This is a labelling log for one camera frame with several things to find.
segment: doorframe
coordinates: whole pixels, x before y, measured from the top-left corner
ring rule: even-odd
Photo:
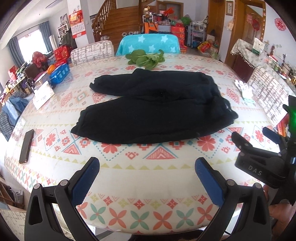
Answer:
[[[168,4],[177,4],[177,5],[180,5],[181,6],[180,18],[184,17],[184,3],[182,3],[182,2],[172,2],[172,1],[163,1],[163,2],[168,3]]]
[[[234,44],[237,42],[240,36],[241,29],[238,27],[238,21],[239,21],[239,6],[241,9],[242,4],[244,5],[244,9],[246,5],[251,5],[251,6],[256,6],[256,7],[261,7],[263,9],[263,28],[260,36],[260,40],[263,41],[264,37],[264,32],[265,32],[265,25],[266,25],[266,3],[265,1],[261,0],[234,0],[234,24],[233,24],[233,29],[231,32],[231,37],[229,41],[229,46],[228,46],[228,51],[225,59],[225,63],[233,68],[236,56],[233,56],[230,51],[232,50]]]
[[[207,7],[207,15],[208,15],[208,21],[210,21],[210,12],[211,12],[211,8],[210,8],[210,1],[211,0],[208,0],[208,7]],[[224,9],[224,17],[223,17],[223,29],[224,29],[224,21],[225,21],[225,13],[226,13],[226,0],[223,0],[223,9]],[[207,32],[206,34],[210,34],[211,32],[211,29],[209,28],[209,26],[207,26]],[[218,40],[218,42],[221,44],[221,40],[222,40],[222,34],[221,34],[221,37],[220,39],[215,39],[215,40]]]

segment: green light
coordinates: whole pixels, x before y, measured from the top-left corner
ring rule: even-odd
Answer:
[[[289,132],[291,137],[296,137],[296,107],[287,106],[286,108],[289,113]]]

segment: blue curtain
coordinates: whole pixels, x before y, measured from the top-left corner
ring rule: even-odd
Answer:
[[[52,45],[49,41],[49,36],[51,35],[50,28],[49,28],[49,22],[47,21],[47,22],[39,24],[39,29],[42,34],[47,52],[52,51]]]
[[[11,57],[17,67],[21,67],[22,64],[25,62],[22,56],[22,52],[20,51],[20,46],[18,44],[17,37],[14,37],[9,40],[8,48],[11,54]]]

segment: smartphone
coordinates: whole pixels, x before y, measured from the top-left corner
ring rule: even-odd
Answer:
[[[31,142],[34,136],[34,130],[30,130],[26,132],[24,142],[22,144],[22,150],[20,152],[20,164],[24,164],[28,162],[29,158],[29,153],[30,153],[30,147],[31,147]]]

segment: ceiling fan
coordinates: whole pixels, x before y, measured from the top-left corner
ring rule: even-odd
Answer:
[[[52,2],[50,5],[48,5],[46,8],[51,8],[55,5],[57,5],[58,3],[62,2],[63,0],[55,0],[54,2]]]

